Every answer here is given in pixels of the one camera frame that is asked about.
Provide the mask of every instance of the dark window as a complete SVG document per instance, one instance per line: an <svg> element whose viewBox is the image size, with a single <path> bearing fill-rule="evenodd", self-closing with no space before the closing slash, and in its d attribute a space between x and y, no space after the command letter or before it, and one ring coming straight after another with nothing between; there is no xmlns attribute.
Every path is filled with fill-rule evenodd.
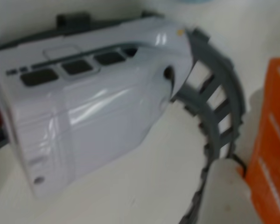
<svg viewBox="0 0 280 224"><path fill-rule="evenodd" d="M122 49L123 52L126 53L129 57L134 57L135 54L137 53L138 49L137 48L126 48Z"/></svg>
<svg viewBox="0 0 280 224"><path fill-rule="evenodd" d="M101 55L95 55L95 60L97 60L101 65L109 65L118 62L124 62L125 59L117 52L108 52Z"/></svg>
<svg viewBox="0 0 280 224"><path fill-rule="evenodd" d="M6 71L6 74L8 76L16 75L17 73L18 73L17 69L11 69L11 70Z"/></svg>
<svg viewBox="0 0 280 224"><path fill-rule="evenodd" d="M20 72L28 72L28 68L27 67L20 67Z"/></svg>
<svg viewBox="0 0 280 224"><path fill-rule="evenodd" d="M62 67L71 76L93 70L93 68L84 60L63 63Z"/></svg>
<svg viewBox="0 0 280 224"><path fill-rule="evenodd" d="M21 75L21 80L26 86L36 86L52 82L58 75L52 69L43 69Z"/></svg>

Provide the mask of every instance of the orange plastic object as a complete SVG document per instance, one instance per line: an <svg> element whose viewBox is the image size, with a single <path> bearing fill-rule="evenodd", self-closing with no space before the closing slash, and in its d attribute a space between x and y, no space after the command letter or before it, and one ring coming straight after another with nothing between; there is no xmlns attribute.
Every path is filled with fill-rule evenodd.
<svg viewBox="0 0 280 224"><path fill-rule="evenodd" d="M265 101L246 181L265 224L280 224L280 58L270 61Z"/></svg>

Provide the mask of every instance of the curved toy track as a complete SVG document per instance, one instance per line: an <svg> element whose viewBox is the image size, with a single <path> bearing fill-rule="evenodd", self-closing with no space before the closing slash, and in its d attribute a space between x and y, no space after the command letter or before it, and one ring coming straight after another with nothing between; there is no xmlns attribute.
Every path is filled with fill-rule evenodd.
<svg viewBox="0 0 280 224"><path fill-rule="evenodd" d="M242 123L241 117L245 113L244 96L231 61L210 46L209 37L200 30L188 32L188 37L192 47L194 66L197 62L201 62L211 70L212 74L198 89L185 83L175 96L175 99L182 102L192 116L199 117L201 121L199 127L207 137L207 144L204 146L207 165L201 172L202 185L194 194L192 207L180 224L196 222L210 165L220 157L220 150L226 145L228 145L227 157L233 156L235 140L239 136L238 129ZM223 89L226 99L213 110L208 100L219 87ZM221 133L219 123L227 116L231 118L231 126Z"/></svg>

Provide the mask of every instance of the black hole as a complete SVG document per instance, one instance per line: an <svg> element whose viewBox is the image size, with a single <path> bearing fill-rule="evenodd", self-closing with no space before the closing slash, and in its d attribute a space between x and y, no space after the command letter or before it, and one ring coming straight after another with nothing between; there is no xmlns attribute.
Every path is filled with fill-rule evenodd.
<svg viewBox="0 0 280 224"><path fill-rule="evenodd" d="M174 82L174 69L169 66L164 70L164 77L165 79L171 80L172 82Z"/></svg>
<svg viewBox="0 0 280 224"><path fill-rule="evenodd" d="M52 69L43 69L21 75L21 80L26 86L36 86L58 79L58 75Z"/></svg>
<svg viewBox="0 0 280 224"><path fill-rule="evenodd" d="M67 71L69 75L76 75L86 71L90 71L93 68L84 60L78 60L74 62L68 62L62 64L62 67Z"/></svg>
<svg viewBox="0 0 280 224"><path fill-rule="evenodd" d="M123 52L126 53L129 57L134 57L135 54L137 53L138 49L137 48L127 48L123 49Z"/></svg>
<svg viewBox="0 0 280 224"><path fill-rule="evenodd" d="M97 60L101 65L110 65L119 62L124 62L125 59L117 52L108 52L101 55L95 55L95 60Z"/></svg>
<svg viewBox="0 0 280 224"><path fill-rule="evenodd" d="M44 181L45 181L45 178L43 176L39 176L34 179L34 184L39 185L39 184L42 184Z"/></svg>

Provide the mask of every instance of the yellow dot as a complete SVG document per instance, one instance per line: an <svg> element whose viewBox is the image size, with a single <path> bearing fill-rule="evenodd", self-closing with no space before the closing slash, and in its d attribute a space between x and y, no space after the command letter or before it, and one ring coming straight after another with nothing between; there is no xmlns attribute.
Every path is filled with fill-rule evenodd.
<svg viewBox="0 0 280 224"><path fill-rule="evenodd" d="M184 30L184 29L179 29L179 30L177 31L177 35L178 35L178 36L182 36L184 33L185 33L185 30Z"/></svg>

